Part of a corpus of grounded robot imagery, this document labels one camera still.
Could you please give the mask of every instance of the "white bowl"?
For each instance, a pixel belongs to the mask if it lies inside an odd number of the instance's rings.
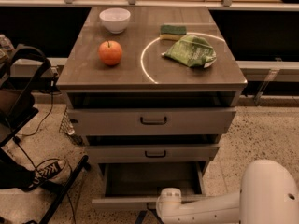
[[[100,20],[112,34],[119,34],[127,28],[131,13],[123,8],[109,8],[100,13]]]

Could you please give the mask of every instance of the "drawer handle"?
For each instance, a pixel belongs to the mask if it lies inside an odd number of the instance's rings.
[[[161,121],[145,120],[143,117],[140,117],[140,122],[143,125],[165,125],[167,123],[167,117],[164,117]]]
[[[164,151],[163,154],[161,154],[161,155],[159,155],[159,154],[148,154],[148,151],[145,151],[144,155],[147,158],[165,158],[166,157],[166,151]]]

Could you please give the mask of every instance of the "black cable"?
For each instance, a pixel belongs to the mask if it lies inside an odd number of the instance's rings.
[[[70,198],[70,196],[68,195],[68,192],[66,193],[66,196],[67,196],[68,202],[69,202],[69,204],[70,204],[70,206],[71,206],[71,209],[72,209],[72,215],[73,215],[74,223],[76,224],[75,209],[74,209],[74,206],[73,206],[73,204],[72,204],[71,198]]]
[[[56,78],[56,75],[54,75],[54,77],[53,77],[53,79],[52,79],[52,81],[51,81],[51,91],[50,91],[50,111],[48,112],[48,114],[39,122],[39,124],[38,124],[38,126],[37,126],[37,128],[36,128],[36,130],[33,132],[33,133],[30,133],[30,134],[19,134],[19,133],[17,133],[17,135],[21,135],[21,136],[25,136],[25,137],[28,137],[28,136],[33,136],[33,135],[35,135],[36,133],[37,133],[37,131],[39,130],[39,127],[40,127],[40,125],[41,125],[41,123],[50,115],[50,113],[51,113],[51,111],[52,111],[52,109],[53,109],[53,106],[54,106],[54,102],[53,102],[53,88],[54,88],[54,79]],[[7,123],[7,126],[8,126],[8,128],[10,129],[10,131],[13,133],[13,130],[12,130],[12,128],[11,128],[11,125],[10,125],[10,122],[7,120],[7,118],[5,118],[5,121],[6,121],[6,123]],[[54,159],[54,158],[52,158],[52,159],[47,159],[47,160],[45,160],[45,161],[42,161],[41,163],[39,163],[37,166],[34,164],[34,162],[32,161],[32,159],[29,157],[29,155],[26,153],[26,151],[21,147],[21,145],[20,145],[20,141],[21,141],[21,139],[18,137],[18,136],[16,136],[16,135],[14,135],[13,136],[13,141],[14,141],[14,143],[20,148],[20,150],[24,153],[24,155],[27,157],[27,159],[29,160],[29,162],[31,162],[32,163],[32,165],[34,166],[34,168],[35,168],[35,170],[38,172],[38,167],[40,166],[40,165],[42,165],[43,163],[45,163],[46,161],[53,161],[53,160],[59,160],[59,159]],[[68,166],[69,166],[69,168],[70,168],[70,175],[72,175],[72,173],[73,173],[73,170],[72,170],[72,167],[70,166],[70,164],[68,163]],[[68,198],[68,201],[69,201],[69,204],[70,204],[70,206],[71,206],[71,210],[72,210],[72,215],[73,215],[73,220],[74,220],[74,223],[76,224],[76,216],[75,216],[75,210],[74,210],[74,206],[73,206],[73,204],[72,204],[72,202],[71,202],[71,199],[70,199],[70,196],[69,196],[69,194],[68,194],[68,192],[66,193],[66,195],[67,195],[67,198]]]
[[[48,114],[39,122],[39,124],[37,125],[37,128],[36,130],[33,132],[33,133],[30,133],[30,134],[20,134],[20,133],[17,133],[17,135],[21,135],[21,136],[25,136],[25,137],[29,137],[29,136],[33,136],[35,135],[39,128],[40,128],[40,125],[42,124],[42,122],[50,115],[50,113],[52,112],[52,109],[54,107],[54,94],[53,94],[53,89],[54,89],[54,80],[56,78],[56,74],[54,74],[53,78],[52,78],[52,81],[51,81],[51,85],[50,85],[50,111],[48,112]]]

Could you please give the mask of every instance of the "green sponge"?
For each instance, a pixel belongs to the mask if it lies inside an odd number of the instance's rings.
[[[162,40],[180,40],[187,34],[185,26],[162,25],[160,28],[160,39]]]

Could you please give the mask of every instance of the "white drawer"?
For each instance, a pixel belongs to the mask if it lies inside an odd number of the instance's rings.
[[[218,144],[88,146],[93,163],[212,161]]]
[[[181,190],[183,201],[205,197],[197,162],[107,164],[103,167],[104,193],[92,200],[100,211],[155,209],[164,188]]]
[[[226,133],[235,109],[69,109],[77,135],[171,135]]]

